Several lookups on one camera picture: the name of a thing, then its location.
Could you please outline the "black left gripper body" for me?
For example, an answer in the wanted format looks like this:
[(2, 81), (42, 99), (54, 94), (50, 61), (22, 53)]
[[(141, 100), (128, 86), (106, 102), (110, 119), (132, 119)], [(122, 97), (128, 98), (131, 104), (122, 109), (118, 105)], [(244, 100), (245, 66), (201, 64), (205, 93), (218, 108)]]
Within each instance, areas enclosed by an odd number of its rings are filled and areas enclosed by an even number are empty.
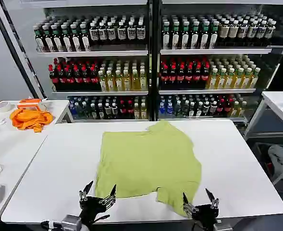
[(90, 228), (98, 220), (107, 219), (110, 217), (110, 215), (108, 214), (96, 218), (98, 214), (105, 213), (107, 211), (99, 204), (99, 201), (101, 199), (103, 198), (92, 197), (85, 202), (79, 202), (80, 207), (82, 209), (79, 215), (79, 217), (81, 218), (82, 225), (85, 225)]

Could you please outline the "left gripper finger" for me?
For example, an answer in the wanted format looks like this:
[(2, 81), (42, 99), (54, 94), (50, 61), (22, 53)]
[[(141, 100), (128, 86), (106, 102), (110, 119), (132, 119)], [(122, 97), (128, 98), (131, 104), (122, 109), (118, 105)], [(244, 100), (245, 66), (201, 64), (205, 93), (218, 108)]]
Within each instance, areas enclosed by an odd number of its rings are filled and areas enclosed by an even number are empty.
[(87, 184), (84, 187), (84, 189), (82, 191), (79, 191), (79, 198), (80, 198), (79, 202), (85, 202), (88, 199), (92, 198), (91, 196), (88, 196), (88, 193), (89, 193), (89, 191), (90, 191), (90, 189), (93, 185), (93, 182), (94, 181), (92, 180), (89, 184)]
[(116, 184), (112, 188), (110, 194), (99, 201), (99, 204), (102, 206), (102, 208), (108, 210), (110, 207), (112, 207), (115, 204), (115, 202), (116, 202)]

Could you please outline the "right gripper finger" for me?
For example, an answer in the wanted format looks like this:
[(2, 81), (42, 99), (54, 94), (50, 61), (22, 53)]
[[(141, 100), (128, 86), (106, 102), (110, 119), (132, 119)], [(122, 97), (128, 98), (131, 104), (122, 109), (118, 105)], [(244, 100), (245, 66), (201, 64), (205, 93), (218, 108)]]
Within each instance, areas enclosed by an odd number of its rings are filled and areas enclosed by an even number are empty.
[(211, 205), (210, 208), (211, 209), (218, 209), (219, 208), (219, 199), (215, 198), (215, 196), (213, 195), (212, 192), (210, 192), (207, 188), (205, 188), (206, 193), (210, 199)]
[(199, 212), (198, 208), (189, 203), (185, 193), (183, 193), (183, 210), (190, 218), (195, 218)]

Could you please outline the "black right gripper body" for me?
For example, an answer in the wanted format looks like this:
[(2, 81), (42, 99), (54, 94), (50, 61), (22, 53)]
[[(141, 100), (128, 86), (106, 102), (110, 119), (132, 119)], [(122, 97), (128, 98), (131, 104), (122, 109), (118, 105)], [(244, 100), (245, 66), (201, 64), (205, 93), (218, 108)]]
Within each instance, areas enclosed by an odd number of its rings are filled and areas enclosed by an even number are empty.
[(192, 212), (192, 219), (198, 221), (202, 229), (205, 231), (214, 231), (214, 225), (217, 223), (216, 218), (219, 214), (219, 209), (210, 204), (198, 205)]

